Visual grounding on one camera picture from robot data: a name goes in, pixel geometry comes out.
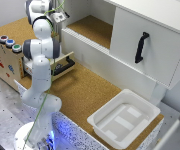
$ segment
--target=black handle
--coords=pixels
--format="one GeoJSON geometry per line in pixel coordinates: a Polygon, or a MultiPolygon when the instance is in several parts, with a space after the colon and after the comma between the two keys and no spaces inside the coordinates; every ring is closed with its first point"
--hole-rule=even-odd
{"type": "Polygon", "coordinates": [[[138,64],[140,61],[143,60],[143,57],[141,57],[141,53],[142,53],[142,50],[143,50],[143,45],[144,45],[144,40],[146,38],[148,38],[150,35],[146,32],[143,32],[143,36],[141,37],[140,41],[139,41],[139,45],[138,45],[138,48],[137,48],[137,53],[136,53],[136,56],[135,56],[135,63],[138,64]]]}
{"type": "Polygon", "coordinates": [[[75,62],[72,59],[70,59],[69,56],[66,57],[66,61],[68,62],[68,64],[66,66],[63,66],[62,68],[55,69],[53,76],[57,76],[58,74],[64,72],[68,68],[71,68],[72,66],[75,65],[75,62]]]}

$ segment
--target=white robotic arm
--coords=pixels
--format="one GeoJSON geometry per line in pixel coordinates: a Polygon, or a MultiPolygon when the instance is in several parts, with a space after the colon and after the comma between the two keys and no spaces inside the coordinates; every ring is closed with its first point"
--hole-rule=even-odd
{"type": "Polygon", "coordinates": [[[53,130],[52,113],[59,111],[62,106],[60,98],[44,93],[51,86],[51,68],[48,59],[55,59],[60,56],[60,44],[51,38],[52,21],[49,16],[44,15],[46,11],[52,9],[52,2],[50,0],[27,0],[25,9],[28,21],[38,39],[26,40],[23,44],[23,54],[26,58],[32,59],[33,64],[32,86],[25,91],[22,100],[24,104],[37,108],[39,111],[44,99],[46,99],[31,130],[26,147],[39,150],[38,143],[45,142],[53,130]]]}

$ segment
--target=cabinet door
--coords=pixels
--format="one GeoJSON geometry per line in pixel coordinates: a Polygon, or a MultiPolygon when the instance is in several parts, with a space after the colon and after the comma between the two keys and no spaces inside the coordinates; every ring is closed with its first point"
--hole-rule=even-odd
{"type": "Polygon", "coordinates": [[[169,86],[180,61],[180,34],[117,8],[110,54],[169,86]],[[149,37],[144,40],[143,60],[135,63],[143,32],[149,37]]]}

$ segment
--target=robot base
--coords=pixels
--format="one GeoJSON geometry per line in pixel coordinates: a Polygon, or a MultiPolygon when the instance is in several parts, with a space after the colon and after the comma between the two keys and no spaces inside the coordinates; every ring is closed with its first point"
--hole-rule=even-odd
{"type": "MultiPolygon", "coordinates": [[[[30,122],[22,126],[15,134],[14,137],[14,149],[15,150],[23,150],[23,146],[25,144],[24,138],[27,136],[28,132],[32,128],[34,122],[30,122]]],[[[29,147],[27,144],[25,145],[24,150],[35,150],[29,147]]]]}

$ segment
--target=white plastic bin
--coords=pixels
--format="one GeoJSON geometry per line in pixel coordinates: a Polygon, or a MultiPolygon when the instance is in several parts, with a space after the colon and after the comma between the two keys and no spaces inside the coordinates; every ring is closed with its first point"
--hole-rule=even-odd
{"type": "Polygon", "coordinates": [[[159,108],[142,97],[123,90],[87,120],[112,147],[126,149],[159,113],[159,108]]]}

